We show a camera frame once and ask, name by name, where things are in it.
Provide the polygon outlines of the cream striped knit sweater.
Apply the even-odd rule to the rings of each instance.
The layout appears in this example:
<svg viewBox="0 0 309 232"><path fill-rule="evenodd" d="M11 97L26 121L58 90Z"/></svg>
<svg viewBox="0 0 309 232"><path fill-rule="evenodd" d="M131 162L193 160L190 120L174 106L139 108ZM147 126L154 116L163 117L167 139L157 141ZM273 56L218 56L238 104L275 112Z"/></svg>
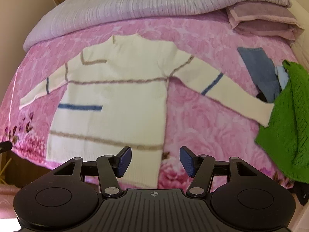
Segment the cream striped knit sweater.
<svg viewBox="0 0 309 232"><path fill-rule="evenodd" d="M269 123L272 103L251 96L173 42L148 40L138 34L113 35L104 43L84 48L28 92L20 106L66 86L50 126L46 159L94 161L129 146L132 161L124 181L155 188L172 77L246 118L263 126Z"/></svg>

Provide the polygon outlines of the pink rose bed blanket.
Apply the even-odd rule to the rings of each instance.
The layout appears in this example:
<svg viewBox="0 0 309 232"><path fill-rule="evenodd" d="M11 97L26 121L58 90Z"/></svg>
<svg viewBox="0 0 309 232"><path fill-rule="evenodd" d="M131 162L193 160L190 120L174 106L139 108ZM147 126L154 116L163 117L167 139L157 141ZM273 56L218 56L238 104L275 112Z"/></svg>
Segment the pink rose bed blanket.
<svg viewBox="0 0 309 232"><path fill-rule="evenodd" d="M190 17L157 17L102 24L33 46L21 62L1 104L1 140L10 140L15 159L13 180L22 187L56 167L45 160L46 141L53 115L65 92L62 87L19 109L20 99L47 75L76 56L83 48L106 41L111 35L139 34L151 40L173 41L222 71L251 95L257 90L237 48L262 48L279 65L295 61L289 44L280 37L247 36L235 33L221 10ZM255 144L256 122L223 107L172 79L168 87L166 139L158 188L185 189L191 182L179 161L179 148L187 146L198 154L226 161L239 156L252 166L291 188L262 148Z"/></svg>

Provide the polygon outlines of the green knit garment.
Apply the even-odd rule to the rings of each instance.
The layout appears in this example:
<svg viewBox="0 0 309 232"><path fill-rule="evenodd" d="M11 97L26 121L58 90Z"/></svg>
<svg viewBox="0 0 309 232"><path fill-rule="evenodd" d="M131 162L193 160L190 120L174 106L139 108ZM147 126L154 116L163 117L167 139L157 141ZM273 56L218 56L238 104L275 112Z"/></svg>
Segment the green knit garment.
<svg viewBox="0 0 309 232"><path fill-rule="evenodd" d="M282 64L289 80L255 142L286 177L308 183L308 71L296 62Z"/></svg>

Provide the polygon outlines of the black garment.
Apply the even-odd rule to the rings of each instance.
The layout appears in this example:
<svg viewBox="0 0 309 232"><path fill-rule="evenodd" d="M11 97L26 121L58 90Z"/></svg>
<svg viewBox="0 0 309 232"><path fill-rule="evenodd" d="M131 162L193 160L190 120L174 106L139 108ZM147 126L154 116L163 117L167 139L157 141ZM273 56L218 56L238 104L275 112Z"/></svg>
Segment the black garment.
<svg viewBox="0 0 309 232"><path fill-rule="evenodd" d="M259 93L257 94L256 98L258 98L259 100L261 100L263 102L266 102L266 103L268 102L266 97L265 97L265 95L261 91L259 91Z"/></svg>

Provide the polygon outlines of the blue denim garment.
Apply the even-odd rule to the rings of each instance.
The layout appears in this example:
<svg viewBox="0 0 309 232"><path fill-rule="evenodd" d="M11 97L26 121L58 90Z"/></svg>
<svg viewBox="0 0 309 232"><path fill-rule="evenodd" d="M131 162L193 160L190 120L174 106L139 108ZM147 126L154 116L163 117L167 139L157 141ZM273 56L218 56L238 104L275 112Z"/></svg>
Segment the blue denim garment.
<svg viewBox="0 0 309 232"><path fill-rule="evenodd" d="M266 55L263 48L238 47L237 51L254 85L264 95L267 103L273 103L281 91L273 61Z"/></svg>

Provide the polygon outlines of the light blue garment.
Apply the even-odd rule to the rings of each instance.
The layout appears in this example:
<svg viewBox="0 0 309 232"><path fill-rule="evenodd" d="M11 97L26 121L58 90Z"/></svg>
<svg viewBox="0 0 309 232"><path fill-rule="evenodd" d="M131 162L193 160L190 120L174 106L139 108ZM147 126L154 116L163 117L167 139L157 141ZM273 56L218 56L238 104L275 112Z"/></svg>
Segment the light blue garment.
<svg viewBox="0 0 309 232"><path fill-rule="evenodd" d="M278 77L279 84L281 86L281 90L284 90L286 85L288 84L289 76L283 66L275 67L275 74Z"/></svg>

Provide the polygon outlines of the mauve pillow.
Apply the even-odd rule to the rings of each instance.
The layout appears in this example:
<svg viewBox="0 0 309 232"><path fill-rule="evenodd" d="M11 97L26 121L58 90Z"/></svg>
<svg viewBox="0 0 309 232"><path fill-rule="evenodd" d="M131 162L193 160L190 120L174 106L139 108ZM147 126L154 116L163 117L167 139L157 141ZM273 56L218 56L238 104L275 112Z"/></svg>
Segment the mauve pillow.
<svg viewBox="0 0 309 232"><path fill-rule="evenodd" d="M295 41L304 31L296 17L284 6L247 1L226 8L229 23L242 35L279 36Z"/></svg>

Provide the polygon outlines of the lavender striped quilt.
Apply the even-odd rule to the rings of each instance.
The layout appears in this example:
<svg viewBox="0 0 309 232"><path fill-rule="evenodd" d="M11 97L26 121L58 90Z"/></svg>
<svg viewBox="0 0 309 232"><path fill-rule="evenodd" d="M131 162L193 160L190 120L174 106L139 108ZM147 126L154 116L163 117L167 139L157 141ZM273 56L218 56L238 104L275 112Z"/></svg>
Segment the lavender striped quilt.
<svg viewBox="0 0 309 232"><path fill-rule="evenodd" d="M291 7L291 0L66 0L52 9L27 36L23 49L71 32L113 21L155 16L191 16L243 1Z"/></svg>

